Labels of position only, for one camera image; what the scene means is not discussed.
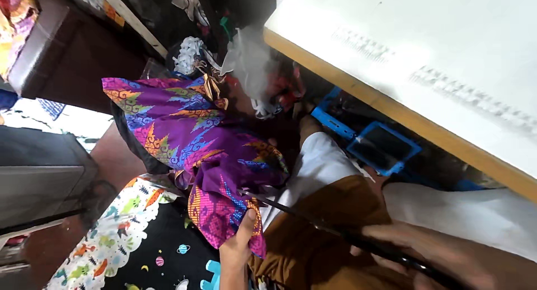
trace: wooden board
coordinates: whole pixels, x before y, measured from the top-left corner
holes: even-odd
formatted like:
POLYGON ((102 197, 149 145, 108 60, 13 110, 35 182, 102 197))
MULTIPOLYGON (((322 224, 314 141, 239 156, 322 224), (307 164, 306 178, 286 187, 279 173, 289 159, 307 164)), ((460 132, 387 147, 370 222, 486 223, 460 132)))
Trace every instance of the wooden board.
POLYGON ((418 115, 380 91, 319 59, 267 28, 264 29, 264 39, 269 46, 312 72, 344 89, 464 162, 483 171, 498 182, 505 184, 510 189, 533 202, 537 202, 537 180, 528 174, 418 115))
POLYGON ((166 58, 168 51, 158 41, 158 39, 145 27, 145 25, 132 13, 132 11, 121 0, 106 0, 116 12, 131 25, 131 27, 142 36, 163 58, 166 58))

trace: green object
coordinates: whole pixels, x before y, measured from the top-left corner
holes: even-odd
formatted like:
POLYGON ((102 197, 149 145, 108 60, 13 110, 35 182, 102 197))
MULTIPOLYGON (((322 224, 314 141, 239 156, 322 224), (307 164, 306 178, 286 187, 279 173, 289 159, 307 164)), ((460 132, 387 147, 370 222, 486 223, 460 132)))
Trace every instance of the green object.
POLYGON ((228 30, 228 21, 229 19, 224 16, 222 17, 222 19, 220 19, 220 25, 224 28, 225 33, 228 35, 228 40, 233 41, 232 35, 229 33, 229 30, 228 30))
POLYGON ((121 211, 121 214, 129 213, 129 211, 131 211, 133 208, 137 208, 138 205, 140 205, 140 196, 139 195, 137 195, 136 197, 131 198, 130 200, 127 201, 127 204, 125 205, 125 207, 121 211))
POLYGON ((77 279, 77 278, 79 278, 79 277, 81 277, 83 275, 87 275, 89 271, 90 271, 90 266, 88 266, 88 265, 86 265, 84 267, 77 266, 76 270, 71 272, 71 274, 69 275, 68 279, 77 279))
POLYGON ((192 219, 189 218, 189 217, 186 217, 185 218, 185 229, 190 225, 190 223, 192 223, 192 219))
POLYGON ((138 288, 138 286, 133 285, 133 284, 125 284, 125 287, 127 287, 127 290, 142 290, 138 288))

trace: cloth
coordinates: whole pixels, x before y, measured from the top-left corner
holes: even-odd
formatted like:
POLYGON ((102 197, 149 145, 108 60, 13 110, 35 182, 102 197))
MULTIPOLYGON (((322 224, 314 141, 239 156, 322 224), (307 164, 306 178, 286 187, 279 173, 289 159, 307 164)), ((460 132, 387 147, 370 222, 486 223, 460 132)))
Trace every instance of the cloth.
POLYGON ((0 0, 0 75, 4 80, 37 20, 35 0, 0 0))
MULTIPOLYGON (((357 175, 323 187, 294 207, 351 231, 390 223, 386 208, 357 175)), ((266 229, 265 239, 265 259, 249 260, 255 280, 266 277, 286 289, 413 289, 408 277, 378 266, 368 253, 353 257, 342 238, 302 218, 280 214, 266 229)))
POLYGON ((52 117, 52 121, 56 121, 60 114, 65 109, 65 104, 60 102, 54 102, 41 98, 36 98, 39 101, 41 107, 52 117))
POLYGON ((114 116, 116 122, 117 131, 123 138, 131 152, 142 160, 145 170, 150 174, 165 174, 169 173, 171 168, 157 160, 154 156, 150 155, 147 150, 143 148, 143 145, 138 142, 134 134, 129 130, 127 126, 127 120, 125 114, 121 108, 119 108, 114 102, 110 101, 110 111, 114 116))
POLYGON ((131 252, 127 264, 117 270, 113 277, 105 278, 103 290, 123 290, 125 284, 139 289, 176 289, 178 281, 189 280, 188 289, 199 290, 202 280, 210 281, 213 273, 205 270, 209 260, 219 261, 214 249, 201 232, 189 223, 186 199, 178 198, 172 203, 160 204, 158 215, 144 230, 147 238, 136 251, 131 252), (189 245, 185 254, 177 253, 179 245, 189 245), (164 265, 156 265, 162 257, 164 265))
POLYGON ((391 183, 382 192, 393 219, 537 261, 537 205, 511 190, 448 192, 391 183))
POLYGON ((176 185, 192 182, 189 215, 209 243, 219 248, 253 208, 258 218, 249 246, 264 257, 257 201, 237 189, 259 193, 262 186, 283 184, 287 167, 275 147, 225 116, 227 100, 219 99, 213 84, 207 75, 194 81, 104 78, 103 90, 124 110, 144 148, 176 171, 176 185))
POLYGON ((0 109, 10 109, 19 100, 19 96, 0 88, 0 109))
MULTIPOLYGON (((300 199, 311 195, 328 184, 344 177, 360 175, 345 153, 331 136, 316 132, 306 138, 296 159, 294 171, 286 188, 268 197, 272 201, 291 207, 300 199)), ((261 208, 263 230, 280 213, 272 206, 261 208)))
MULTIPOLYGON (((75 250, 65 259, 45 289, 101 289, 105 277, 125 266, 147 238, 145 229, 157 217, 160 204, 178 196, 164 190, 173 184, 166 175, 134 178, 119 193, 75 250)), ((154 260, 147 265, 154 269, 154 260)))

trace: planet print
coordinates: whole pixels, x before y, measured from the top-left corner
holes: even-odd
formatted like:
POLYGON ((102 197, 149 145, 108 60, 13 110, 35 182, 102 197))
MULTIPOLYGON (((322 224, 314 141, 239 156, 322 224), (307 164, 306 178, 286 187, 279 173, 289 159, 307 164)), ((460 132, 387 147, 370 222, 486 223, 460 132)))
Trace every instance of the planet print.
POLYGON ((155 263, 157 264, 157 266, 162 266, 164 265, 164 259, 162 257, 157 257, 157 259, 155 260, 155 263))

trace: wooden table edge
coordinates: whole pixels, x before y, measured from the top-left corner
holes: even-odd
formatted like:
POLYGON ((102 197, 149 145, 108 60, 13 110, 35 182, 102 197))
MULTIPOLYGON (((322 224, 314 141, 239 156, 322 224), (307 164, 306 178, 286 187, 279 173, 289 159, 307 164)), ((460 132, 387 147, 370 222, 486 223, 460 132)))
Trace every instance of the wooden table edge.
POLYGON ((378 90, 361 82, 268 28, 265 42, 300 65, 342 88, 418 135, 457 156, 496 181, 537 202, 537 180, 516 167, 496 158, 447 129, 426 119, 378 90))

